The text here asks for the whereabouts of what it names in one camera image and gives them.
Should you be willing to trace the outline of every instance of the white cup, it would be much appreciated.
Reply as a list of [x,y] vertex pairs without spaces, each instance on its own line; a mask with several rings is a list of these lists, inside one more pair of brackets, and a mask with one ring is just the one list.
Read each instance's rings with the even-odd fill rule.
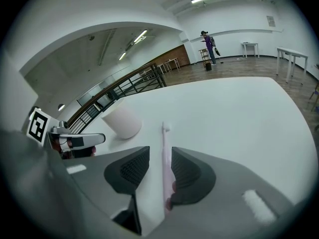
[[126,106],[124,99],[117,100],[101,118],[122,139],[133,137],[142,127],[142,120]]

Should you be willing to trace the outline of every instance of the black metal railing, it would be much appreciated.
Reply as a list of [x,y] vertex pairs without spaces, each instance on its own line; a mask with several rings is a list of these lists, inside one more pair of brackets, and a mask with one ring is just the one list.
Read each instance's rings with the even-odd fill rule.
[[[156,63],[144,65],[118,79],[85,103],[68,124],[72,133],[81,133],[100,113],[104,112],[116,100],[130,95],[166,87],[166,83]],[[99,100],[106,97],[106,105]]]

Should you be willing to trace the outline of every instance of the chair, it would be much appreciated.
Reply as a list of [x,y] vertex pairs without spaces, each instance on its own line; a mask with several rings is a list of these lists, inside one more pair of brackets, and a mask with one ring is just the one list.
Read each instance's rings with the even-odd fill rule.
[[314,104],[313,108],[311,109],[311,111],[313,111],[315,109],[317,102],[318,102],[318,99],[319,99],[319,81],[317,82],[317,85],[316,85],[313,93],[311,94],[309,100],[313,97],[314,94],[317,95],[317,98],[316,98],[315,104]]

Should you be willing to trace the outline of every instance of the person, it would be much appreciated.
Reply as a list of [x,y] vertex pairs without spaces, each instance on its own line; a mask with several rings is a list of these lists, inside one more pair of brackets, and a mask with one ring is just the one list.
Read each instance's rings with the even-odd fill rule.
[[204,37],[204,41],[202,41],[202,42],[206,42],[206,47],[207,47],[209,56],[213,62],[213,66],[214,66],[214,65],[216,65],[216,59],[215,59],[214,52],[213,52],[213,43],[212,43],[209,35],[207,34],[207,32],[202,31],[200,34]]

